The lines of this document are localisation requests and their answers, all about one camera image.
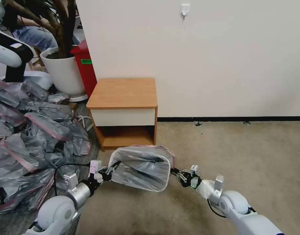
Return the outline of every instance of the beige carpet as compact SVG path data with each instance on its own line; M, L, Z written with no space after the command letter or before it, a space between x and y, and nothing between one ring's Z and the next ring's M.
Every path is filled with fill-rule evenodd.
M226 190L242 193L285 234L300 234L300 122L158 123L157 133L178 168L198 164L203 179L223 175ZM107 164L110 154L98 158ZM76 234L237 233L171 176L161 193L104 183L85 205Z

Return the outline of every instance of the soil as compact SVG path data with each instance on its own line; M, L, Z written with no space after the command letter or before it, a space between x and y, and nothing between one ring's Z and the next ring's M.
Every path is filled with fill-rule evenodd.
M59 59L59 57L58 57L58 52L54 52L53 54L48 54L48 55L46 56L46 58L47 58L47 59Z

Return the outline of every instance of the white flower pot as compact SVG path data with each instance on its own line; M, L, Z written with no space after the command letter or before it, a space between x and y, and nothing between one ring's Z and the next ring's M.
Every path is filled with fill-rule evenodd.
M75 57L66 59L48 59L49 54L58 51L58 47L49 48L40 54L40 57L51 76L55 87L70 97L79 97L86 94Z

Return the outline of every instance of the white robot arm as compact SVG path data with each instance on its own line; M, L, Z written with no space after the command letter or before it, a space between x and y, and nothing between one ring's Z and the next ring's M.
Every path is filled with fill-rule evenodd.
M236 225L239 235L284 235L268 218L258 214L247 199L236 191L224 191L224 177L217 175L215 181L201 180L198 176L198 166L193 165L190 170L173 170L183 187L190 186L223 213Z
M69 183L66 196L55 196L46 201L39 210L37 220L24 235L60 235L81 214L83 205L94 191L104 182L110 181L112 172L120 162L111 167L102 167L99 160L90 163L88 180L78 184L75 173L64 176ZM208 201L210 208L218 209L236 225L239 235L284 235L268 218L258 214L247 199L236 191L224 191L224 177L217 175L215 181L201 180L198 176L198 166L190 170L171 169L183 187L194 188L198 194Z
M0 31L0 63L7 65L5 82L23 82L25 79L33 79L42 88L49 89L53 83L48 73L25 71L26 63L32 58L33 49L28 44Z
M40 208L37 219L23 235L60 235L68 230L72 222L81 214L87 199L104 182L110 181L112 172L120 162L111 167L102 167L102 162L92 160L87 180L78 183L77 175L64 175L69 189L66 196L55 196Z

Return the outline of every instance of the white drawer front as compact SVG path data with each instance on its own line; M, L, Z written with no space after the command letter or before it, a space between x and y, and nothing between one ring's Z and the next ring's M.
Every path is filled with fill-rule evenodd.
M155 109L91 109L96 126L151 126Z

